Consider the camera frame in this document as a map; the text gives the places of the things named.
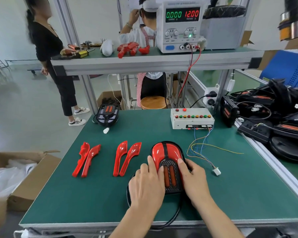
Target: hand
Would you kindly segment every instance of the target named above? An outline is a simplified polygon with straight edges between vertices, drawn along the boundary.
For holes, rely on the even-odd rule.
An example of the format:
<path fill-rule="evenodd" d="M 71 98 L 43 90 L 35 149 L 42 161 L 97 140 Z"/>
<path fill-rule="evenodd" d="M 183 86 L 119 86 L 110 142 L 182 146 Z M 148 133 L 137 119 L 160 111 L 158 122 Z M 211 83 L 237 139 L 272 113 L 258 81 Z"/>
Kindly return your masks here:
<path fill-rule="evenodd" d="M 134 9 L 131 11 L 131 13 L 129 14 L 129 25 L 133 25 L 139 18 L 139 10 L 138 9 Z"/>
<path fill-rule="evenodd" d="M 42 73 L 43 75 L 47 76 L 47 75 L 49 74 L 49 71 L 48 71 L 47 68 L 43 67 L 43 68 L 41 69 L 41 73 Z"/>
<path fill-rule="evenodd" d="M 178 159 L 179 170 L 182 174 L 184 189 L 190 198 L 192 205 L 197 209 L 201 203 L 207 203 L 212 200 L 209 188 L 207 186 L 207 177 L 204 169 L 191 160 L 186 159 L 191 169 L 182 159 Z"/>
<path fill-rule="evenodd" d="M 152 157 L 148 156 L 148 165 L 142 164 L 129 181 L 129 192 L 130 208 L 139 211 L 141 215 L 145 214 L 152 222 L 165 196 L 163 167 L 157 173 Z"/>

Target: red wire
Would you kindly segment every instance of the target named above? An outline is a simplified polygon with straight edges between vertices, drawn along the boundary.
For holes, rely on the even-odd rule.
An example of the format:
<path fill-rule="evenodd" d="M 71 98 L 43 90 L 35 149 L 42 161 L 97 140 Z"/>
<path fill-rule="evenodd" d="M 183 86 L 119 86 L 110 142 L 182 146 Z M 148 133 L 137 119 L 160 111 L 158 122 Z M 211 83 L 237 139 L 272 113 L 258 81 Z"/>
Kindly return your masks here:
<path fill-rule="evenodd" d="M 183 88 L 184 88 L 184 85 L 186 84 L 186 82 L 187 82 L 187 79 L 188 79 L 188 75 L 189 75 L 189 72 L 190 72 L 190 69 L 191 69 L 191 67 L 199 60 L 199 58 L 200 58 L 200 56 L 201 56 L 201 52 L 202 52 L 202 49 L 200 49 L 200 54 L 199 54 L 199 56 L 198 56 L 198 59 L 188 68 L 188 72 L 187 72 L 187 75 L 186 75 L 186 78 L 185 78 L 185 80 L 184 80 L 184 82 L 183 82 L 183 86 L 182 86 L 182 88 L 181 88 L 181 90 L 180 90 L 180 92 L 179 92 L 179 95 L 178 95 L 178 97 L 180 97 L 180 94 L 181 94 L 181 92 L 182 92 L 182 90 L 183 90 Z"/>

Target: person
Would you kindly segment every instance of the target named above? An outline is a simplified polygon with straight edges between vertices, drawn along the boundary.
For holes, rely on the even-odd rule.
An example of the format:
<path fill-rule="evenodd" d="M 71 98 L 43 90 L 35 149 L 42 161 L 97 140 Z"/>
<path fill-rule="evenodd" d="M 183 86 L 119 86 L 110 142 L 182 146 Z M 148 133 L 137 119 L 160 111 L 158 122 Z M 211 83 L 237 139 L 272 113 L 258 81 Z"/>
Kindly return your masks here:
<path fill-rule="evenodd" d="M 139 47 L 154 47 L 156 29 L 157 29 L 157 12 L 153 10 L 144 10 L 146 2 L 154 2 L 155 0 L 139 0 L 140 10 L 134 9 L 129 15 L 129 21 L 123 27 L 118 37 L 119 44 L 136 42 Z M 143 28 L 132 30 L 133 24 L 141 17 L 144 23 Z M 137 105 L 141 107 L 141 99 L 147 96 L 162 96 L 166 97 L 166 74 L 163 72 L 157 73 L 139 73 L 137 83 Z"/>
<path fill-rule="evenodd" d="M 191 160 L 178 159 L 183 185 L 192 205 L 197 209 L 213 238 L 244 238 L 242 233 L 215 204 L 205 171 Z M 163 167 L 156 171 L 151 156 L 129 182 L 131 206 L 110 238 L 143 238 L 159 211 L 165 196 Z"/>
<path fill-rule="evenodd" d="M 36 56 L 42 64 L 41 73 L 50 74 L 54 80 L 60 95 L 64 115 L 68 117 L 69 126 L 84 125 L 86 120 L 75 115 L 89 112 L 88 108 L 80 108 L 75 97 L 75 87 L 71 76 L 56 76 L 51 64 L 51 57 L 60 54 L 64 48 L 63 43 L 55 30 L 48 24 L 48 19 L 52 16 L 51 7 L 48 0 L 25 0 L 28 6 L 27 21 L 29 39 L 36 46 Z"/>

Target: wristwatch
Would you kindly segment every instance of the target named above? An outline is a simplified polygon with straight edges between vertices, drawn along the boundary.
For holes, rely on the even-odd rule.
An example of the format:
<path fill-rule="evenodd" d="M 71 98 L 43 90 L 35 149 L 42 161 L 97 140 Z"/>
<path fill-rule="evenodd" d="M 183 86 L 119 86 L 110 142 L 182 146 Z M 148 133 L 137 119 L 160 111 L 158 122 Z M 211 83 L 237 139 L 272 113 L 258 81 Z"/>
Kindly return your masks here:
<path fill-rule="evenodd" d="M 130 25 L 129 23 L 126 23 L 126 26 L 132 29 L 132 25 Z"/>

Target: white plastic bag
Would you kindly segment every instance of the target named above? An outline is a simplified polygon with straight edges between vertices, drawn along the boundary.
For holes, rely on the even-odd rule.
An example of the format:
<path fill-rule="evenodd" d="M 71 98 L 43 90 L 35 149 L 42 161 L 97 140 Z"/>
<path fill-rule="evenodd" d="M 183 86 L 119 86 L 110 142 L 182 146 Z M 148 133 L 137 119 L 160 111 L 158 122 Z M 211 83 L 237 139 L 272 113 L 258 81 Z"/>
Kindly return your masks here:
<path fill-rule="evenodd" d="M 0 197 L 8 197 L 36 165 L 27 160 L 9 160 L 8 168 L 0 168 Z"/>

